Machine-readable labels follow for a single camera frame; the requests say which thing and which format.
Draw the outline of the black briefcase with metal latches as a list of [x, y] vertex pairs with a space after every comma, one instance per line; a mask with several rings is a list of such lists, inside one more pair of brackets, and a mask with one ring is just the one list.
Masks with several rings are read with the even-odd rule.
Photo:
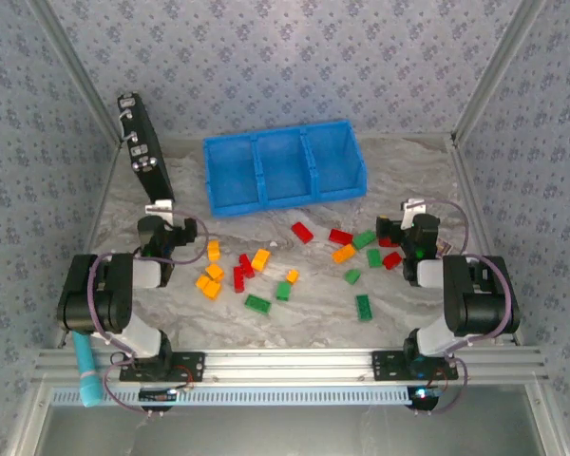
[[118, 97], [120, 140], [128, 150], [134, 175], [152, 203], [175, 201], [175, 195], [155, 128], [141, 96], [128, 92]]

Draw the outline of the blue plastic bin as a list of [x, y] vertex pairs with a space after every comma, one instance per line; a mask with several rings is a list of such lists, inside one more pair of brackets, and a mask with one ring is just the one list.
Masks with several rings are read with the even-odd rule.
[[253, 214], [267, 209], [257, 134], [236, 134], [203, 140], [205, 187], [216, 218]]
[[314, 200], [313, 170], [299, 128], [257, 134], [266, 207], [270, 210], [302, 206]]
[[349, 121], [310, 124], [306, 127], [306, 141], [313, 156], [319, 202], [366, 195], [367, 166]]

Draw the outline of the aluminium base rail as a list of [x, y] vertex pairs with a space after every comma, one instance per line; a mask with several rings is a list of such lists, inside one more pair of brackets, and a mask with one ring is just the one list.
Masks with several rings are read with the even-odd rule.
[[[368, 384], [374, 380], [371, 349], [209, 350], [204, 384]], [[521, 384], [549, 378], [541, 351], [524, 346], [474, 346], [459, 350], [469, 380]]]

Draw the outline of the small black circuit board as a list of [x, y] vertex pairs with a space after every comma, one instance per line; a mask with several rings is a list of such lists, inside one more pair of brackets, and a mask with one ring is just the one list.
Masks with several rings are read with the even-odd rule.
[[178, 390], [174, 388], [142, 388], [138, 393], [138, 400], [140, 402], [175, 402], [178, 395]]
[[408, 387], [408, 398], [411, 410], [433, 411], [439, 402], [441, 392], [433, 387]]

